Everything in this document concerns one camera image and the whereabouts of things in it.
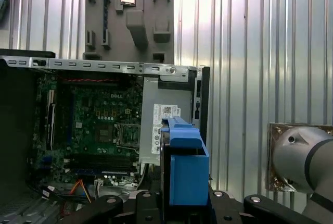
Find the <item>cable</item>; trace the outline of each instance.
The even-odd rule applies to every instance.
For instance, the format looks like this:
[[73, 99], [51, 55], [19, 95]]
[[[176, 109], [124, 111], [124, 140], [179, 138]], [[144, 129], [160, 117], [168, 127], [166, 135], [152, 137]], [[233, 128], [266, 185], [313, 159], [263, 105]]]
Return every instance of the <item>cable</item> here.
[[100, 186], [102, 185], [102, 182], [101, 181], [98, 181], [96, 186], [95, 186], [95, 196], [96, 196], [96, 199], [99, 198], [99, 188]]
[[124, 146], [119, 146], [119, 145], [116, 145], [116, 147], [126, 148], [128, 150], [134, 150], [136, 154], [139, 154], [139, 152], [135, 148], [132, 148], [132, 147], [124, 147]]
[[83, 191], [84, 191], [85, 195], [86, 195], [86, 196], [87, 196], [87, 198], [88, 198], [88, 201], [91, 203], [91, 202], [92, 202], [92, 200], [90, 199], [90, 195], [89, 195], [89, 193], [87, 192], [87, 189], [85, 188], [85, 186], [84, 186], [84, 184], [83, 184], [83, 181], [82, 181], [82, 180], [80, 180], [80, 184], [81, 184], [81, 187], [83, 188]]
[[69, 192], [69, 194], [73, 194], [74, 193], [74, 191], [75, 191], [75, 189], [78, 187], [78, 185], [80, 184], [80, 181], [81, 180], [78, 180], [76, 183], [75, 183], [75, 185], [73, 186], [73, 188], [71, 189], [71, 191]]
[[118, 82], [118, 80], [113, 79], [101, 79], [101, 80], [92, 80], [92, 79], [63, 79], [64, 82]]
[[141, 186], [142, 182], [144, 181], [144, 177], [145, 177], [145, 174], [146, 174], [146, 170], [148, 170], [148, 169], [147, 169], [147, 165], [148, 165], [148, 164], [145, 164], [144, 172], [143, 172], [143, 174], [142, 174], [142, 177], [141, 177], [141, 179], [140, 179], [139, 184], [138, 184], [137, 187], [136, 187], [136, 190], [139, 189], [139, 187]]

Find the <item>screw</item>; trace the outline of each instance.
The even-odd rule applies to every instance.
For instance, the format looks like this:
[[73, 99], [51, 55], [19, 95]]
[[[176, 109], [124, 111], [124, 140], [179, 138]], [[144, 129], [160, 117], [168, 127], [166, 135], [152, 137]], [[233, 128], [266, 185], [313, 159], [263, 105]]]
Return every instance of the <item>screw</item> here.
[[295, 138], [294, 138], [293, 136], [290, 136], [290, 137], [288, 138], [288, 141], [289, 141], [290, 143], [293, 143], [293, 142], [295, 141]]
[[175, 68], [171, 68], [171, 69], [170, 69], [170, 73], [171, 73], [171, 74], [176, 74], [176, 71], [177, 71], [177, 70], [176, 70]]
[[223, 219], [225, 219], [225, 220], [232, 220], [233, 218], [231, 216], [229, 216], [229, 215], [226, 215], [226, 216], [223, 217]]
[[251, 200], [255, 203], [259, 203], [261, 201], [261, 199], [259, 197], [255, 197], [255, 196], [251, 197]]
[[221, 197], [221, 196], [223, 196], [223, 193], [220, 191], [216, 191], [216, 192], [214, 192], [214, 195], [217, 197]]
[[116, 199], [114, 198], [110, 198], [106, 201], [107, 203], [115, 203], [116, 202]]

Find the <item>white label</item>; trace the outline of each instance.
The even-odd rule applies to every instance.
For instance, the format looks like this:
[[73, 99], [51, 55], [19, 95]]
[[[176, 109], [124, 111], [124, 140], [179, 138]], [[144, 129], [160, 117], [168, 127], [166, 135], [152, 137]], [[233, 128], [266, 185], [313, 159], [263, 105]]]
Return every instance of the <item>white label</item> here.
[[75, 123], [75, 127], [76, 127], [77, 129], [82, 129], [82, 123], [81, 123], [81, 122], [76, 122], [76, 123]]
[[46, 197], [49, 197], [49, 196], [50, 196], [50, 193], [47, 192], [47, 191], [45, 191], [45, 190], [43, 190], [43, 195], [45, 195]]
[[54, 191], [55, 187], [54, 186], [48, 186], [48, 189], [50, 189], [51, 191]]
[[181, 116], [181, 109], [177, 105], [154, 104], [151, 139], [152, 154], [160, 153], [162, 119], [173, 116]]

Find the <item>green circuit board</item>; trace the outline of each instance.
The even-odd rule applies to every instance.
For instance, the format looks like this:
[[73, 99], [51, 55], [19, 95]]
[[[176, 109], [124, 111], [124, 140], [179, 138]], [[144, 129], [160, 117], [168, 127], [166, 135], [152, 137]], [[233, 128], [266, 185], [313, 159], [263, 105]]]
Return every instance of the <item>green circuit board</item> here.
[[[55, 74], [37, 79], [33, 136], [36, 170], [47, 170], [44, 182], [77, 180], [65, 160], [71, 154], [117, 156], [138, 161], [142, 86], [64, 82]], [[48, 114], [55, 104], [55, 134], [48, 140]], [[134, 181], [133, 177], [113, 180]]]
[[131, 156], [139, 146], [142, 89], [71, 87], [74, 97], [71, 150]]

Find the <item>dell logo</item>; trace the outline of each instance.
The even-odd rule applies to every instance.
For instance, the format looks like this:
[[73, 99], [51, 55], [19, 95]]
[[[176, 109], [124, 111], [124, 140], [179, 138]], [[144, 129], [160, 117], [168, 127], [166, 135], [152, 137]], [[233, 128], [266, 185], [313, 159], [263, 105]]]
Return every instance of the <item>dell logo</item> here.
[[123, 99], [123, 95], [111, 94], [111, 98]]

